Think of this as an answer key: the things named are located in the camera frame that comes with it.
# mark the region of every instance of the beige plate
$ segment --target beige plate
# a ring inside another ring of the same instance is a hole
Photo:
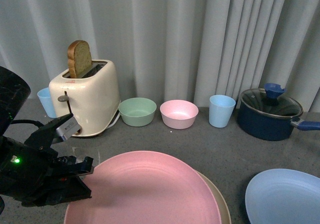
[[[202,177],[202,179],[206,182],[206,184],[209,186],[212,194],[215,197],[215,200],[216,200],[218,207],[219,207],[222,224],[231,224],[230,212],[229,212],[227,203],[226,203],[224,197],[222,196],[221,192],[205,175],[203,175],[200,172],[198,172],[198,173]]]

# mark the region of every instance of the cream toaster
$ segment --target cream toaster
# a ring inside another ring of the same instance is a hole
[[[55,77],[49,91],[57,117],[70,112],[81,129],[75,137],[90,137],[103,132],[120,105],[115,65],[109,60],[92,60],[92,67],[79,78],[70,78],[69,70]]]

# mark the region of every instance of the light blue plate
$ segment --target light blue plate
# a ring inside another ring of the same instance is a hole
[[[290,169],[257,174],[245,193],[251,224],[319,224],[320,179]]]

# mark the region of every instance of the toast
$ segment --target toast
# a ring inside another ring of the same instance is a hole
[[[92,67],[92,57],[89,44],[83,40],[76,40],[67,50],[70,78],[79,78],[86,69]]]

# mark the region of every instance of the cup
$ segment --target cup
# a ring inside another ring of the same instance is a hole
[[[44,88],[44,89],[40,90],[37,93],[37,95],[38,95],[40,102],[41,102],[46,114],[48,115],[48,117],[56,118],[57,116],[56,116],[56,112],[54,109],[54,104],[52,103],[52,100],[51,100],[49,88]]]
[[[210,97],[209,123],[216,128],[224,128],[231,117],[236,102],[225,95]]]

